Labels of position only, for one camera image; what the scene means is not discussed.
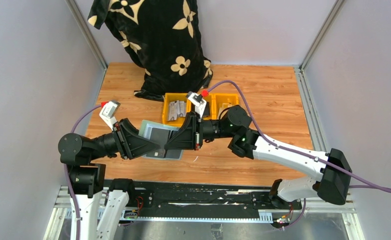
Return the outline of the black credit card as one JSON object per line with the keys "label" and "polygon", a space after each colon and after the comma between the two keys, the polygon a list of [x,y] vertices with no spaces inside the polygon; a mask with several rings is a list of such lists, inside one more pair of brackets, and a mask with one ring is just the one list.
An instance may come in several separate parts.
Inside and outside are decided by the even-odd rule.
{"label": "black credit card", "polygon": [[154,142],[158,142],[158,143],[166,143],[170,136],[171,136],[171,130],[169,129],[163,129],[163,128],[156,128],[156,127],[153,127],[151,129],[151,133],[150,133],[150,137],[149,139],[154,141]]}
{"label": "black credit card", "polygon": [[152,159],[172,159],[179,160],[182,156],[183,151],[177,149],[158,149],[148,152],[144,157]]}

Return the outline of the green leather card holder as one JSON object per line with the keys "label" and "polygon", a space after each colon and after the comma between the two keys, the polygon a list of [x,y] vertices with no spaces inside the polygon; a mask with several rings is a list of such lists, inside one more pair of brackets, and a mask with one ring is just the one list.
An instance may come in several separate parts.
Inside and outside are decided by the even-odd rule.
{"label": "green leather card holder", "polygon": [[158,144],[160,148],[143,155],[145,159],[154,160],[180,160],[183,150],[164,148],[167,141],[179,130],[176,126],[161,124],[153,121],[143,120],[139,129],[139,135]]}

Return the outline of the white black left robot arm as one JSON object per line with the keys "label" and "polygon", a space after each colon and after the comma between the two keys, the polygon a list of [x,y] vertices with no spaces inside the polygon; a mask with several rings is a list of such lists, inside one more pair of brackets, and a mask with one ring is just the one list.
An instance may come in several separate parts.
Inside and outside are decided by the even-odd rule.
{"label": "white black left robot arm", "polygon": [[100,214],[106,165],[92,161],[117,155],[132,160],[159,147],[140,136],[127,118],[113,123],[110,133],[93,139],[72,132],[59,140],[58,151],[61,163],[65,164],[71,202],[70,239],[112,240],[124,217],[125,207],[136,208],[131,214],[136,219],[143,207],[153,204],[152,191],[137,190],[132,179],[115,178],[109,184],[105,208]]}

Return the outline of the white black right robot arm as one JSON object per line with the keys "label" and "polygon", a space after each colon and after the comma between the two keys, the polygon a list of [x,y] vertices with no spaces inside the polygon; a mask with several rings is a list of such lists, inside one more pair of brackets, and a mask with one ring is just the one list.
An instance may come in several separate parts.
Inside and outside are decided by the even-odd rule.
{"label": "white black right robot arm", "polygon": [[346,203],[352,170],[341,150],[315,151],[274,139],[265,140],[250,128],[251,122],[251,117],[239,105],[214,120],[202,120],[197,113],[190,112],[164,148],[196,151],[203,143],[230,138],[228,148],[238,157],[274,162],[305,174],[297,179],[275,180],[269,193],[272,207],[281,209],[294,200],[314,197],[339,206]]}

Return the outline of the silver grey cards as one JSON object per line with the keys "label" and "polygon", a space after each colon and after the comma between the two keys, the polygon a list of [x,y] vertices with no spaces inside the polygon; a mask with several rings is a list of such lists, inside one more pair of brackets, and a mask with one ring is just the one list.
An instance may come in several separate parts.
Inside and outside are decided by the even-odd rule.
{"label": "silver grey cards", "polygon": [[175,100],[168,103],[167,107],[167,120],[169,122],[176,121],[186,116],[186,102],[181,100]]}

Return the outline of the black cards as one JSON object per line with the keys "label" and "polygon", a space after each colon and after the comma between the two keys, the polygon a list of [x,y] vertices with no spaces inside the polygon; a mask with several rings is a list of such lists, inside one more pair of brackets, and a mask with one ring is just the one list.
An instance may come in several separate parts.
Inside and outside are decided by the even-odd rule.
{"label": "black cards", "polygon": [[207,102],[205,107],[204,107],[202,118],[203,119],[207,119],[207,118],[210,118],[210,117],[211,117],[211,107],[210,107],[210,103]]}

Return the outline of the gold beige cards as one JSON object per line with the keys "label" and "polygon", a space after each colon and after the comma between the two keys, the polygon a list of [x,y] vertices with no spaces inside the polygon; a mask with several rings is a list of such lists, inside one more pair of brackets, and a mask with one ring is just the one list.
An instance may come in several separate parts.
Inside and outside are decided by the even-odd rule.
{"label": "gold beige cards", "polygon": [[217,105],[218,115],[220,115],[223,111],[225,111],[227,108],[233,107],[234,104],[231,102],[220,102]]}

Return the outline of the right yellow plastic bin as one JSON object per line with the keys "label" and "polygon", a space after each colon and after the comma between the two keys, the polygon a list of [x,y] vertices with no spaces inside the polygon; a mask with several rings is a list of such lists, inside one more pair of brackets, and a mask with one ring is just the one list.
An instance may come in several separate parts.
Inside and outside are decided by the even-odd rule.
{"label": "right yellow plastic bin", "polygon": [[239,96],[236,93],[212,93],[211,117],[217,119],[226,108],[239,104]]}

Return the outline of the black floral blanket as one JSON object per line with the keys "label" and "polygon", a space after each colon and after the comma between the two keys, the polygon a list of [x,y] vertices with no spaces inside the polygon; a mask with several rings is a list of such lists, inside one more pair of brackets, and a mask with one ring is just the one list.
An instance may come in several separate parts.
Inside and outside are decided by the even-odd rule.
{"label": "black floral blanket", "polygon": [[144,69],[137,98],[162,102],[167,93],[205,89],[213,78],[195,0],[95,0],[87,21],[106,26]]}

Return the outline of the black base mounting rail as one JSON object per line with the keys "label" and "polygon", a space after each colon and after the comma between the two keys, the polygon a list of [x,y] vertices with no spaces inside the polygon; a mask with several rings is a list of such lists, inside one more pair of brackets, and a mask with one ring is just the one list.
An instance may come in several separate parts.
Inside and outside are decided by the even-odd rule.
{"label": "black base mounting rail", "polygon": [[135,181],[143,198],[140,217],[166,219],[258,219],[259,211],[289,213],[302,203],[271,203],[269,187]]}

